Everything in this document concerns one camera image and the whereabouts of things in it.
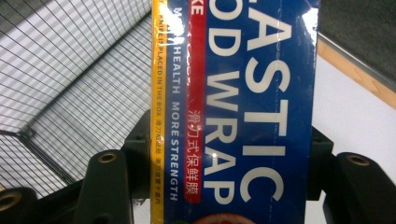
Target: cardboard box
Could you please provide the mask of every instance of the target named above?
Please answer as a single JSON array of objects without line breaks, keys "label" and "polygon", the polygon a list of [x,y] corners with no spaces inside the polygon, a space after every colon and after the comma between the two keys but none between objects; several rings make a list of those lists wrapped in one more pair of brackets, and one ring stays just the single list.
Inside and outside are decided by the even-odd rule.
[{"label": "cardboard box", "polygon": [[152,223],[304,223],[316,0],[156,0]]}]

